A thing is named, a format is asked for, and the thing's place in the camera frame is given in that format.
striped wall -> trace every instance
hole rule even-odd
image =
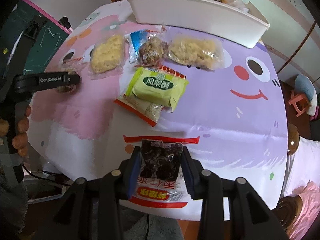
[[[262,37],[278,71],[307,36],[314,18],[301,0],[251,1],[270,22]],[[294,85],[297,74],[306,75],[320,93],[320,28],[316,25],[306,43],[291,62],[278,74],[280,80]]]

yellow and red logo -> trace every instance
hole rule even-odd
[[[165,190],[155,190],[149,187],[138,187],[137,193],[141,197],[157,199],[157,200],[167,200],[169,198],[169,192]]]

red smile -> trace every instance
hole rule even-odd
[[[244,95],[241,93],[238,93],[234,90],[230,90],[230,92],[238,97],[244,98],[244,99],[258,99],[258,98],[264,98],[265,100],[268,100],[268,98],[261,92],[261,90],[259,89],[259,94],[258,95],[253,95],[253,96],[249,96],[249,95]]]

green snack package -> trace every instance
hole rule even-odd
[[[140,67],[136,70],[126,91],[126,96],[171,108],[173,112],[183,95],[188,80],[166,74],[153,68]]]

green chalkboard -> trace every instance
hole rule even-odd
[[[0,76],[4,75],[12,48],[34,15],[43,16],[20,0],[0,30]],[[27,58],[24,74],[43,72],[61,44],[68,37],[65,31],[48,20]]]

